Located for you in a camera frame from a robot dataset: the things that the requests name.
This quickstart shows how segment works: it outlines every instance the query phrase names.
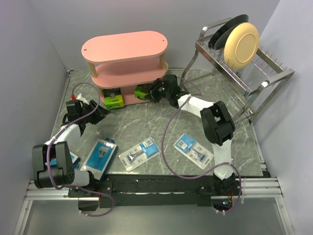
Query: metal dish rack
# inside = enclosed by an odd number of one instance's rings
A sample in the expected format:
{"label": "metal dish rack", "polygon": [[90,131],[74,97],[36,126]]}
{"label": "metal dish rack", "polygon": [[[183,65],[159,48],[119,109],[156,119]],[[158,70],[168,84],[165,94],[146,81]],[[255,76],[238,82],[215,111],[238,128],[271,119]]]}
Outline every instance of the metal dish rack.
{"label": "metal dish rack", "polygon": [[[182,78],[185,78],[187,72],[190,70],[199,53],[201,53],[213,66],[213,71],[201,76],[204,78],[209,75],[221,76],[221,81],[225,87],[225,91],[232,97],[234,102],[240,107],[240,111],[234,115],[235,122],[240,121],[241,116],[253,121],[257,115],[265,108],[270,100],[277,94],[277,92],[286,84],[286,82],[294,74],[294,71],[290,68],[282,68],[282,63],[278,63],[277,59],[272,59],[273,55],[268,54],[268,51],[264,52],[263,47],[259,48],[256,52],[256,56],[246,67],[241,70],[232,70],[227,66],[227,62],[224,61],[224,49],[210,49],[208,42],[212,35],[204,37],[207,30],[222,25],[229,21],[231,18],[215,22],[211,25],[205,26],[196,41],[196,52],[194,57],[185,68]],[[187,90],[184,81],[181,81],[180,86]],[[266,98],[260,103],[257,109],[252,107],[252,103],[260,95],[260,93],[269,87],[269,93]]]}

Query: cable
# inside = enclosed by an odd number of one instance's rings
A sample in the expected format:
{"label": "cable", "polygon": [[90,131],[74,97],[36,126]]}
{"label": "cable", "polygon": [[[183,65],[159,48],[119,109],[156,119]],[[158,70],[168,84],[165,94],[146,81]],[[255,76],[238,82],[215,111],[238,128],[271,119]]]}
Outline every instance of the cable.
{"label": "cable", "polygon": [[[202,95],[201,90],[200,90],[194,83],[192,83],[192,82],[190,82],[190,81],[188,81],[188,80],[186,80],[186,79],[184,79],[184,78],[181,78],[181,77],[178,77],[178,78],[179,78],[180,80],[183,80],[183,81],[185,81],[185,82],[190,83],[191,85],[193,85],[193,86],[199,91],[199,94],[193,94],[193,96],[195,96],[195,95]],[[192,97],[192,96],[189,96],[189,97],[186,99],[186,101],[185,101],[181,106],[179,106],[179,108],[176,110],[176,112],[174,113],[174,115],[173,115],[173,116],[170,118],[170,120],[168,121],[168,123],[167,123],[167,125],[166,125],[166,127],[165,127],[165,129],[164,129],[164,133],[163,133],[162,140],[161,140],[161,154],[162,154],[164,163],[165,163],[165,165],[167,166],[167,168],[170,170],[170,172],[172,172],[174,175],[176,175],[177,177],[179,177],[179,178],[181,178],[181,179],[184,179],[184,180],[195,180],[195,179],[198,179],[198,178],[200,178],[200,177],[206,175],[207,173],[211,172],[212,170],[214,170],[214,169],[216,169],[216,168],[218,168],[219,166],[222,166],[222,165],[230,165],[232,168],[234,168],[234,170],[235,170],[236,173],[238,174],[238,178],[239,178],[239,195],[238,195],[238,198],[237,198],[235,204],[233,205],[233,207],[230,208],[228,211],[226,211],[226,212],[229,212],[229,211],[231,211],[234,207],[237,206],[237,204],[238,204],[238,202],[239,202],[239,199],[240,199],[240,196],[241,196],[241,192],[242,192],[240,173],[239,173],[239,171],[237,170],[237,168],[236,168],[232,163],[227,163],[227,162],[225,162],[225,163],[220,163],[220,164],[215,165],[215,166],[212,167],[211,169],[208,169],[205,173],[202,173],[202,174],[197,175],[197,176],[189,176],[189,177],[188,177],[188,176],[179,175],[179,174],[177,174],[176,172],[174,172],[174,170],[170,167],[170,165],[168,164],[168,162],[167,162],[167,160],[166,160],[166,158],[165,158],[165,153],[164,153],[164,139],[165,139],[166,131],[167,131],[167,129],[168,129],[168,127],[169,127],[171,121],[172,121],[172,120],[174,119],[174,117],[180,112],[180,110],[182,109],[182,107],[183,107],[186,103],[188,103],[188,101],[190,100],[191,97]]]}
{"label": "cable", "polygon": [[[94,85],[92,85],[91,83],[88,83],[88,82],[81,82],[81,83],[78,83],[77,85],[75,85],[74,88],[73,88],[73,90],[72,90],[72,95],[74,95],[74,90],[75,90],[75,88],[78,87],[79,85],[82,85],[82,84],[90,85],[90,86],[92,86],[93,88],[96,89],[96,91],[97,91],[97,93],[98,93],[98,102],[97,102],[96,107],[95,107],[90,113],[81,116],[80,118],[78,118],[78,119],[76,119],[76,120],[70,122],[70,123],[67,124],[64,128],[62,128],[62,129],[51,139],[51,142],[50,142],[49,145],[48,145],[48,148],[47,148],[47,157],[46,157],[47,170],[48,170],[48,174],[49,174],[50,181],[51,181],[52,185],[54,186],[54,188],[57,189],[57,190],[61,190],[61,189],[63,189],[64,187],[68,187],[68,188],[72,188],[72,187],[76,188],[76,187],[75,187],[75,186],[65,186],[65,185],[62,185],[61,187],[58,187],[57,184],[55,183],[54,178],[53,178],[53,175],[52,175],[52,172],[51,172],[51,165],[50,165],[50,150],[51,150],[51,147],[52,147],[52,145],[54,144],[54,142],[61,136],[61,134],[66,131],[66,129],[68,129],[72,124],[75,124],[76,122],[78,122],[78,121],[80,121],[80,120],[82,120],[82,119],[88,117],[89,115],[93,114],[93,113],[97,110],[97,108],[99,107],[99,104],[100,104],[100,93],[99,93],[98,89],[97,89]],[[88,190],[88,189],[85,189],[85,188],[82,188],[82,187],[77,187],[77,188],[79,188],[81,191],[85,191],[85,192],[94,193],[94,194],[97,194],[97,195],[100,195],[100,196],[108,197],[108,198],[110,198],[111,201],[112,201],[112,206],[111,206],[111,208],[110,208],[107,212],[105,212],[105,213],[103,213],[103,214],[87,214],[87,213],[85,213],[85,212],[82,212],[82,214],[84,214],[84,215],[86,215],[86,216],[90,216],[90,217],[100,217],[100,216],[103,216],[103,215],[106,215],[106,214],[110,213],[110,212],[113,210],[113,208],[114,208],[114,206],[115,206],[115,200],[114,200],[114,198],[113,198],[111,195],[106,194],[106,193],[102,193],[102,192],[91,191],[91,190]]]}

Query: wall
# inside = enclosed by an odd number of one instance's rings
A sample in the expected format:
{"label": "wall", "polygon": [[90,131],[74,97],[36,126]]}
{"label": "wall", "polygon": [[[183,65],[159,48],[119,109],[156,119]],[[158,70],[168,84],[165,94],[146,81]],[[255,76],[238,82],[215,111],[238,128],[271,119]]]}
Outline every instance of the wall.
{"label": "wall", "polygon": [[0,32],[0,228],[8,235],[32,177],[32,147],[49,138],[67,72],[28,2],[1,2]]}
{"label": "wall", "polygon": [[277,176],[297,235],[312,234],[313,2],[281,0],[262,43],[295,70],[288,87],[256,120],[262,153]]}
{"label": "wall", "polygon": [[[169,42],[167,62],[184,68],[203,26],[248,14],[260,33],[279,0],[30,0],[67,69],[87,68],[81,47],[88,39],[154,30]],[[193,68],[207,70],[204,59]]]}

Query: marble table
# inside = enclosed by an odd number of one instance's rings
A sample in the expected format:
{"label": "marble table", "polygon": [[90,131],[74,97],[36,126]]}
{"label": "marble table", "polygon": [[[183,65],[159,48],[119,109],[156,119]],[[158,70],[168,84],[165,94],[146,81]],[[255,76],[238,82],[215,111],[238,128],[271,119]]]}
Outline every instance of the marble table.
{"label": "marble table", "polygon": [[[180,76],[182,70],[171,70],[168,71],[168,73]],[[198,77],[205,73],[207,72],[190,71],[187,78]],[[91,75],[87,70],[71,71],[69,79],[70,81],[65,98],[62,102],[54,133],[60,129],[62,118],[66,113],[66,101],[70,100],[72,88],[80,82],[92,82]],[[239,110],[239,107],[236,106],[235,102],[222,87],[223,85],[218,79],[220,79],[219,76],[209,76],[201,78],[194,83],[202,90],[202,99],[213,102],[221,100],[227,105],[230,113],[234,115],[236,111]],[[186,87],[190,93],[196,92],[192,85],[186,84]],[[88,85],[78,87],[75,90],[75,94],[78,95],[79,93],[82,93],[87,100],[94,99],[97,101],[97,93]],[[175,110],[176,109],[170,106],[165,99],[157,104],[149,102],[112,110],[112,112],[97,125],[88,124],[82,137],[75,142],[75,145],[70,150],[82,159],[80,161],[82,165],[95,141],[108,137],[114,139],[119,147],[108,174],[171,174],[160,155],[155,156],[131,172],[125,170],[118,155],[148,137],[152,137],[160,147],[165,125],[174,114]],[[183,133],[192,136],[201,145],[213,152],[211,143],[204,135],[201,119],[193,114],[182,111],[173,119],[167,131],[164,143],[166,159],[172,169],[179,174],[200,174],[205,170],[201,170],[173,147],[174,142]],[[256,144],[247,119],[236,123],[231,154],[233,163],[242,176],[263,175]],[[211,161],[207,169],[211,168],[213,165],[214,160]]]}

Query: green box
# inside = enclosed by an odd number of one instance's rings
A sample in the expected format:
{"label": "green box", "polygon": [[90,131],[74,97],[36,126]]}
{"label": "green box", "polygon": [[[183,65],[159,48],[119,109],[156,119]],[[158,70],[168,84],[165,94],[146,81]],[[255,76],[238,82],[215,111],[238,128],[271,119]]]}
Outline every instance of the green box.
{"label": "green box", "polygon": [[142,85],[138,85],[135,89],[135,97],[138,99],[146,100],[145,96],[148,95],[147,93],[142,92],[143,89]]}
{"label": "green box", "polygon": [[120,94],[116,96],[105,97],[104,103],[108,110],[124,107],[123,97]]}

